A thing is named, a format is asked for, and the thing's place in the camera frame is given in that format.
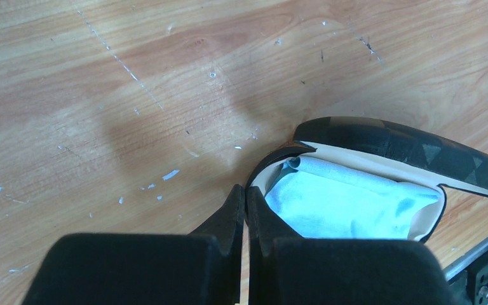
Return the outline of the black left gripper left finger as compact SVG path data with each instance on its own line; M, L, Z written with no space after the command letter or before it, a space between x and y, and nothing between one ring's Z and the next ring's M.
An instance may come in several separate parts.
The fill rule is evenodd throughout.
M245 191L189 234L76 233L48 251L24 304L237 304Z

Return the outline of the light blue cleaning cloth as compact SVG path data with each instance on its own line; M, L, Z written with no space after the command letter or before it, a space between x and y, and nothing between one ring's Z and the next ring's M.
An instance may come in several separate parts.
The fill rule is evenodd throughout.
M317 158L283 163L266 193L269 208L305 238L409 237L412 220L440 193Z

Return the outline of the black glasses case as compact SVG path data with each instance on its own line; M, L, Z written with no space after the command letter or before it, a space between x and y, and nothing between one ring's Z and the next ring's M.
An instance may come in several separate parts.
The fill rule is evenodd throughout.
M488 198L488 154L453 140L390 121L357 117L324 117L301 123L294 144L268 154L253 170L247 186L265 193L281 164L311 156L395 181L436 189L437 203L412 221L409 238L426 242L447 204L446 188Z

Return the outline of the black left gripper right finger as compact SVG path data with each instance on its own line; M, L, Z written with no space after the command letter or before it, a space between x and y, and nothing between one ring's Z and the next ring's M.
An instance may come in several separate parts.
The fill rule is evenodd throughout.
M435 256L407 240L303 238L246 195L250 304L453 304Z

